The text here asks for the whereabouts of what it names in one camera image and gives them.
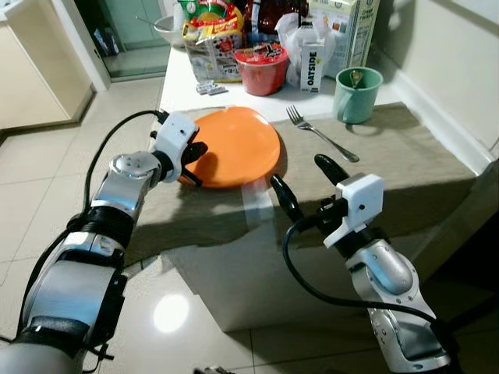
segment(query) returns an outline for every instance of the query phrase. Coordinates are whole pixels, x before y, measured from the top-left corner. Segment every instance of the fork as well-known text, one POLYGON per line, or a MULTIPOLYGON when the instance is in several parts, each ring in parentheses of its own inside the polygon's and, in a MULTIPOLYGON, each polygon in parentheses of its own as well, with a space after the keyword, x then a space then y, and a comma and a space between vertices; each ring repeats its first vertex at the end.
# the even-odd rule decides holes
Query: fork
POLYGON ((296 110, 294 105, 286 108, 286 111, 288 112, 289 119, 291 119, 291 122, 293 123, 293 125, 295 125, 298 129, 309 130, 309 131, 315 132, 324 142, 329 143, 329 145, 332 146, 334 148, 334 150, 336 150, 347 161, 358 162, 360 160, 359 156, 350 152, 349 150, 346 150, 345 148, 343 148, 339 144, 333 142, 331 139, 329 139, 327 136, 325 136, 322 132, 320 132, 315 127, 313 127, 309 122, 305 121, 303 116, 301 116, 299 114, 299 112, 296 110))

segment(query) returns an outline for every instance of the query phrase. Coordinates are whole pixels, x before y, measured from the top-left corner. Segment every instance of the tile floor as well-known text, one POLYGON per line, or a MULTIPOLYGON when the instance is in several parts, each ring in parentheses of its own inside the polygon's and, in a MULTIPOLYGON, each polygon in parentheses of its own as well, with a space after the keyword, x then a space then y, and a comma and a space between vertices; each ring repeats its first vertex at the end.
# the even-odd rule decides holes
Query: tile floor
POLYGON ((134 49, 104 57, 111 78, 166 72, 170 46, 134 49))
MULTIPOLYGON (((80 208, 83 174, 101 137, 128 114, 156 108, 161 84, 162 79, 113 84, 97 95, 80 127, 11 136, 0 146, 1 334, 13 336, 35 259, 80 208)), ((101 178, 112 156, 146 147, 151 123, 151 118, 141 118, 120 130, 94 179, 101 178)), ((497 338, 495 316, 463 330, 458 341, 466 373, 497 372, 497 338)), ((326 326, 304 323, 222 333, 167 255, 127 284, 110 353, 116 359, 104 362, 100 374, 187 374, 195 366, 215 364, 236 374, 388 372, 368 322, 360 317, 326 326)), ((89 356, 87 366, 93 363, 89 356)))

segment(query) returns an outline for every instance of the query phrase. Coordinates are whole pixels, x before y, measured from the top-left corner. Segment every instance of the orange plate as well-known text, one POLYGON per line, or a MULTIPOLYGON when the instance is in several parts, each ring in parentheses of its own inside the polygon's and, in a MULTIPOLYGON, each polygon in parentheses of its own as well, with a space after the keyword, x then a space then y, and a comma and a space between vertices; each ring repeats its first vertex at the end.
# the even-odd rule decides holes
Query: orange plate
POLYGON ((278 162, 278 134, 253 109, 230 107, 196 123, 200 131, 194 141, 205 142, 208 151, 187 169, 201 178, 203 187, 243 185, 266 175, 278 162))

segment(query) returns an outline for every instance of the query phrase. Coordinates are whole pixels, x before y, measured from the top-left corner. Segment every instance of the white plastic bag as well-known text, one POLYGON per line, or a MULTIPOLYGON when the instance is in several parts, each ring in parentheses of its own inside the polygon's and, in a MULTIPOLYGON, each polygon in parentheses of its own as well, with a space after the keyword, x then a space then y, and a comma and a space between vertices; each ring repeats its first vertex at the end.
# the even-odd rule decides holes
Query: white plastic bag
POLYGON ((323 19, 307 18, 303 22, 310 20, 312 21, 311 26, 302 25, 298 28, 298 13, 289 13, 284 14, 275 27, 281 46, 288 52, 289 56, 286 80, 295 87, 300 86, 303 43, 324 44, 324 64, 327 64, 334 53, 333 31, 327 27, 323 19))

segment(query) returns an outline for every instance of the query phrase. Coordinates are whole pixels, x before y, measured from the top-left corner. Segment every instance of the cardboard box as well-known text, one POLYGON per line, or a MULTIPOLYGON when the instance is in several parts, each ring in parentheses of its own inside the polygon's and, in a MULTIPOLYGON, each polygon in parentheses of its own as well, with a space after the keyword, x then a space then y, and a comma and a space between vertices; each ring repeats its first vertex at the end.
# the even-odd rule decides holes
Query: cardboard box
POLYGON ((350 66, 364 66, 380 0, 310 0, 310 15, 323 19, 336 36, 331 60, 324 68, 332 78, 350 66))
POLYGON ((324 44, 310 43, 302 46, 301 91, 319 92, 324 67, 324 44))

